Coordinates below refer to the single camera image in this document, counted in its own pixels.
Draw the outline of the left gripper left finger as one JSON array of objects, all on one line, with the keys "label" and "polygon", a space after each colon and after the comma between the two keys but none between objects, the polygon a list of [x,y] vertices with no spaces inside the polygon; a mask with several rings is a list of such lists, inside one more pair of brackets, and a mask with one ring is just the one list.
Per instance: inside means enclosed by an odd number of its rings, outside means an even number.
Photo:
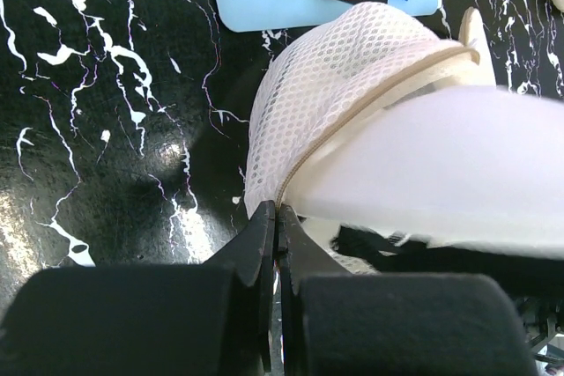
[{"label": "left gripper left finger", "polygon": [[1,323],[4,375],[263,375],[276,209],[199,265],[43,270]]}]

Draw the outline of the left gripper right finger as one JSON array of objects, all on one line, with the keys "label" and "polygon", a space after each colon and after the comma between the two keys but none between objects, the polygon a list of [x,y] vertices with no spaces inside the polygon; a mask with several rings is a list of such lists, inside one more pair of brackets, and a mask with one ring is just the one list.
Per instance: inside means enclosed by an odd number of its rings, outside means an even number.
[{"label": "left gripper right finger", "polygon": [[491,278],[355,275],[278,211],[288,375],[533,375],[509,297]]}]

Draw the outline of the mesh laundry bag with glasses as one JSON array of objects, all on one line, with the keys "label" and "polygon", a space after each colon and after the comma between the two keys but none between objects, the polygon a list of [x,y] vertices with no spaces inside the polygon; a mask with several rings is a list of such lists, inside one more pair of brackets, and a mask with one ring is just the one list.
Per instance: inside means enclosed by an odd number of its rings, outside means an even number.
[{"label": "mesh laundry bag with glasses", "polygon": [[468,8],[456,39],[442,39],[387,4],[354,5],[303,34],[270,65],[249,122],[244,204],[290,200],[330,141],[373,112],[457,82],[493,85],[483,19]]}]

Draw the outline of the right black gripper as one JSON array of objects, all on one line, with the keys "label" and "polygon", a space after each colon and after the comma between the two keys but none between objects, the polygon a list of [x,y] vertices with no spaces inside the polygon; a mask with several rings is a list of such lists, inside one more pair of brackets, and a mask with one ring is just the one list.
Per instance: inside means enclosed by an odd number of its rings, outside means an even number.
[{"label": "right black gripper", "polygon": [[364,367],[560,367],[562,260],[432,247],[343,226],[334,257],[356,274],[375,351]]}]

